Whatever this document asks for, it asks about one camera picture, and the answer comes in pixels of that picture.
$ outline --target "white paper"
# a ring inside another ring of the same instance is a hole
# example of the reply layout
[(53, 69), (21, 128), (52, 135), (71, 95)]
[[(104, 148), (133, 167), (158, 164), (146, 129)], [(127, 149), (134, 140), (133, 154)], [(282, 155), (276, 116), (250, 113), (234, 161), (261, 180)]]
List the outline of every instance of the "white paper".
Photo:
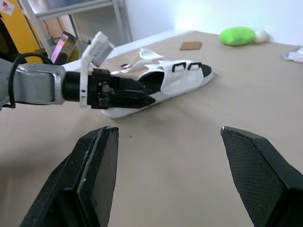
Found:
[(0, 11), (12, 15), (14, 11), (15, 5), (7, 0), (0, 0)]

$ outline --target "green plush toy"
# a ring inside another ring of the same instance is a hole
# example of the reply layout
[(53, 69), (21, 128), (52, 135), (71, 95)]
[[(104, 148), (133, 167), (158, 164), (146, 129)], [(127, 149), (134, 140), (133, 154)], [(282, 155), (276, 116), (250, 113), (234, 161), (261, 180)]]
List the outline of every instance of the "green plush toy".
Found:
[(251, 41), (259, 44), (266, 39), (267, 33), (264, 30), (253, 31), (249, 27), (231, 27), (220, 34), (221, 42), (229, 46), (240, 46)]

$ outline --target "brown cardboard piece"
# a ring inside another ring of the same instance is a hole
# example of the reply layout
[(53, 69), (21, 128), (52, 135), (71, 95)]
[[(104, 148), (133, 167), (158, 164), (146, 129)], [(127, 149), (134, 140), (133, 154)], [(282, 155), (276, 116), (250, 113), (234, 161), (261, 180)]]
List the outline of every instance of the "brown cardboard piece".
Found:
[(190, 50), (200, 50), (202, 43), (200, 41), (196, 42), (183, 42), (181, 45), (181, 51), (190, 51)]

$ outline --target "table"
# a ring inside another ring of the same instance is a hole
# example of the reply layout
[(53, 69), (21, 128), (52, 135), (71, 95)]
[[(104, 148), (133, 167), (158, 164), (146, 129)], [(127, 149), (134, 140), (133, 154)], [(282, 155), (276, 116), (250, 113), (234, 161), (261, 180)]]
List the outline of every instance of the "table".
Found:
[(125, 30), (123, 27), (117, 0), (89, 0), (89, 1), (86, 0), (86, 1), (82, 1), (82, 3), (71, 4), (68, 6), (54, 8), (54, 9), (52, 9), (52, 8), (51, 9), (41, 9), (39, 11), (34, 10), (29, 3), (29, 2), (31, 2), (31, 4), (33, 6), (40, 8), (41, 3), (46, 4), (51, 1), (52, 0), (44, 0), (42, 2), (37, 2), (35, 0), (20, 0), (20, 4), (22, 5), (23, 11), (31, 19), (31, 21), (39, 35), (38, 39), (40, 38), (41, 43), (42, 43), (43, 47), (45, 48), (48, 56), (51, 56), (53, 51), (46, 39), (46, 36), (44, 35), (44, 33), (40, 27), (39, 21), (43, 21), (43, 20), (49, 19), (49, 18), (60, 17), (60, 16), (64, 16), (64, 15), (69, 15), (69, 18), (70, 18), (71, 24), (72, 24), (72, 28), (74, 29), (76, 36), (78, 38), (80, 38), (76, 25), (74, 24), (74, 19), (73, 19), (72, 15), (75, 13), (85, 12), (85, 11), (88, 11), (91, 9), (98, 9), (98, 8), (102, 8), (102, 7), (106, 7), (106, 6), (114, 7), (117, 25), (118, 25), (118, 29), (119, 29), (119, 35), (121, 37), (122, 43), (125, 44), (127, 42), (130, 42), (130, 40), (127, 40), (126, 35), (125, 35)]
[[(199, 51), (179, 51), (201, 41)], [(210, 65), (205, 87), (125, 118), (98, 110), (17, 105), (1, 113), (1, 226), (18, 226), (51, 171), (79, 137), (106, 125), (119, 127), (119, 155), (109, 227), (253, 227), (233, 184), (221, 126), (265, 136), (303, 173), (303, 64), (285, 61), (282, 44), (224, 46), (217, 35), (179, 33), (150, 45), (167, 60)], [(138, 50), (108, 59), (117, 70)]]

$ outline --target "white wall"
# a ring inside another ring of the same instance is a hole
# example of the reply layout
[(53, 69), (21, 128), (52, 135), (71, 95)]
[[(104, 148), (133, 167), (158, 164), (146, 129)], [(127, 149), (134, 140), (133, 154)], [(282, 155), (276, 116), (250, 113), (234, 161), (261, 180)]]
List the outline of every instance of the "white wall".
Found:
[(303, 44), (300, 0), (125, 0), (134, 40), (172, 28), (219, 34), (231, 26), (265, 29), (271, 41)]

